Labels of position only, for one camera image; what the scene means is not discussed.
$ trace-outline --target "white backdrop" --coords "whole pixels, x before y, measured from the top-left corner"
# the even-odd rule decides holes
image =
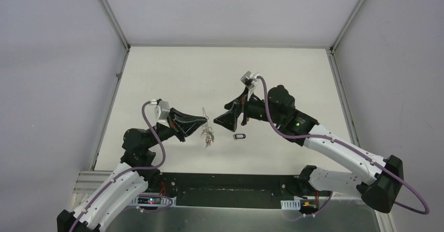
[[[224,105],[243,91],[240,77],[259,71],[269,89],[283,84],[296,99],[296,108],[317,118],[330,130],[348,139],[326,51],[323,49],[133,47],[106,129],[95,170],[113,170],[123,155],[123,134],[129,128],[147,128],[142,104],[162,98],[170,107],[201,115],[205,107],[215,142],[205,149],[197,131],[180,143],[167,140],[164,172],[298,174],[307,164],[329,170],[346,169],[322,154],[289,143],[266,122],[250,120],[236,133],[213,124]],[[263,98],[261,85],[256,94]],[[154,121],[153,107],[147,107]],[[153,164],[161,160],[160,148]]]

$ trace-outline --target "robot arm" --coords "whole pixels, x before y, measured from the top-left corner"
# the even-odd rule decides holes
[[[170,108],[166,101],[154,100],[151,104],[156,104],[157,121],[153,129],[161,141],[176,136],[184,142],[185,137],[207,122],[205,117],[184,114]],[[154,190],[159,184],[160,171],[151,165],[156,153],[149,149],[157,144],[150,129],[127,130],[122,145],[125,153],[116,169],[73,212],[64,210],[59,214],[58,232],[104,232],[131,200],[147,190]]]
[[[258,82],[257,76],[247,72],[241,78],[245,85],[244,91],[225,105],[228,111],[215,118],[214,123],[236,131],[241,113],[241,125],[246,125],[249,118],[268,121],[265,102],[253,93]],[[350,173],[333,172],[307,165],[297,179],[299,185],[305,184],[309,190],[328,190],[360,197],[371,208],[383,213],[390,212],[402,185],[373,163],[377,162],[402,179],[403,165],[399,158],[390,156],[386,159],[340,139],[316,119],[297,110],[294,97],[289,95],[283,85],[271,88],[267,97],[270,117],[276,129],[285,135],[301,136],[288,141],[320,152],[350,170]],[[366,154],[372,161],[369,162],[339,142]]]

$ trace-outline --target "cable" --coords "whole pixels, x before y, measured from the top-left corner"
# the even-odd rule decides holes
[[[159,195],[162,195],[162,193],[166,193],[166,188],[165,188],[165,184],[163,183],[163,182],[161,182],[159,185],[161,185],[162,186],[162,189],[160,190],[160,192],[159,192]]]
[[[143,116],[143,119],[145,120],[145,122],[147,123],[147,125],[148,125],[148,127],[150,128],[150,130],[151,130],[151,132],[152,132],[152,134],[153,134],[153,136],[154,136],[154,138],[156,139],[156,141],[157,141],[157,143],[159,144],[159,146],[160,146],[160,149],[162,150],[162,161],[160,161],[160,163],[158,164],[158,165],[154,165],[154,166],[151,166],[151,167],[133,167],[133,168],[130,168],[130,169],[127,169],[127,170],[125,170],[125,171],[122,171],[121,173],[119,173],[119,174],[117,174],[114,178],[113,178],[113,181],[109,181],[108,183],[106,183],[106,185],[102,188],[102,189],[100,189],[99,190],[99,192],[91,199],[91,201],[88,203],[88,205],[85,207],[85,209],[84,210],[88,210],[90,207],[91,207],[91,205],[96,201],[96,199],[113,183],[113,182],[115,182],[119,177],[121,177],[122,175],[124,175],[125,173],[127,173],[127,172],[129,172],[129,171],[134,171],[134,170],[152,170],[152,169],[156,169],[156,168],[159,168],[159,167],[161,167],[164,163],[165,163],[165,157],[166,157],[166,155],[165,155],[165,147],[163,146],[163,144],[162,144],[162,141],[160,140],[160,138],[159,138],[159,136],[157,135],[157,133],[156,133],[156,130],[153,128],[153,126],[150,124],[150,122],[148,121],[148,118],[147,118],[147,116],[146,116],[146,114],[145,114],[145,107],[147,106],[147,105],[149,105],[149,104],[151,104],[151,101],[147,101],[147,102],[145,102],[143,105],[142,105],[142,116]],[[75,225],[77,225],[77,223],[80,221],[80,219],[82,218],[82,216],[84,215],[85,213],[82,211],[82,212],[80,212],[80,214],[79,214],[79,216],[77,217],[77,219],[74,221],[74,223],[72,224],[72,226],[71,226],[71,228],[70,228],[70,230],[69,230],[69,232],[73,232],[73,230],[74,230],[74,227],[75,227]]]
[[[319,191],[316,191],[315,203],[319,206]]]
[[[264,79],[262,76],[258,76],[258,79],[260,79],[260,80],[262,81],[262,85],[263,85],[263,89],[264,89],[265,113],[266,113],[266,115],[267,115],[268,122],[269,122],[269,124],[271,125],[271,127],[273,128],[273,130],[274,130],[277,134],[279,134],[280,136],[282,136],[282,137],[284,137],[284,138],[286,138],[286,139],[303,139],[303,138],[321,138],[321,139],[327,139],[327,140],[329,140],[329,141],[336,142],[336,143],[338,143],[338,144],[340,144],[340,145],[342,145],[342,146],[344,146],[344,147],[346,147],[346,148],[352,150],[353,152],[355,152],[356,154],[360,155],[361,157],[363,157],[363,158],[366,159],[367,161],[373,163],[375,166],[377,166],[377,167],[378,167],[379,169],[381,169],[383,172],[387,173],[388,175],[390,175],[391,177],[393,177],[395,180],[399,181],[399,183],[401,183],[402,185],[404,185],[407,189],[409,189],[409,190],[410,190],[410,191],[411,191],[411,192],[412,192],[412,193],[418,198],[418,200],[421,202],[421,204],[424,206],[424,211],[421,211],[421,210],[418,210],[418,209],[415,209],[415,208],[409,207],[409,206],[407,206],[407,205],[405,205],[405,204],[402,204],[402,203],[399,203],[399,202],[396,202],[396,201],[395,201],[395,204],[396,204],[396,205],[398,205],[398,206],[400,206],[400,207],[403,207],[403,208],[405,208],[405,209],[408,209],[408,210],[410,210],[410,211],[413,211],[413,212],[415,212],[415,213],[422,214],[422,215],[427,215],[427,214],[430,213],[430,208],[429,208],[429,206],[427,205],[426,201],[424,200],[424,198],[423,198],[423,197],[422,197],[422,196],[421,196],[421,195],[420,195],[420,194],[419,194],[419,193],[418,193],[418,192],[417,192],[412,186],[410,186],[410,185],[409,185],[407,182],[405,182],[403,179],[399,178],[397,175],[395,175],[394,173],[390,172],[388,169],[386,169],[385,167],[383,167],[383,166],[380,165],[379,163],[377,163],[377,162],[373,162],[372,159],[371,159],[370,157],[368,157],[367,155],[361,153],[359,150],[357,150],[356,148],[352,147],[351,145],[349,145],[349,144],[347,144],[347,143],[345,143],[345,142],[343,142],[343,141],[337,140],[337,139],[332,140],[332,137],[328,137],[328,136],[324,136],[324,135],[318,135],[318,134],[309,134],[309,135],[286,135],[286,134],[281,133],[281,132],[280,132],[280,131],[274,126],[273,120],[271,119],[271,116],[270,116],[270,108],[269,108],[269,106],[268,106],[267,84],[265,83],[265,79]]]

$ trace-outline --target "white wall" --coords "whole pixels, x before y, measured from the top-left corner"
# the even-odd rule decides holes
[[[123,54],[97,0],[0,0],[0,231],[56,231]]]
[[[142,45],[330,46],[357,0],[108,0]]]
[[[364,149],[404,161],[428,216],[395,207],[398,231],[442,231],[444,0],[368,0],[337,50]],[[398,201],[420,208],[403,188]]]

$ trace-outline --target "small object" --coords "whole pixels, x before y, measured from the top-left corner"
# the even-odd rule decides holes
[[[237,139],[245,139],[247,137],[247,135],[245,134],[234,134],[233,135],[233,139],[237,140]]]
[[[207,114],[205,112],[205,108],[203,108],[203,107],[202,107],[202,112],[203,112],[204,117],[208,120],[209,118],[208,118],[208,116],[207,116]],[[205,148],[207,148],[207,147],[211,146],[212,142],[214,142],[214,131],[211,128],[211,126],[208,125],[208,122],[206,122],[203,125],[203,128],[204,129],[202,130],[201,136],[202,135],[206,136],[205,137]]]

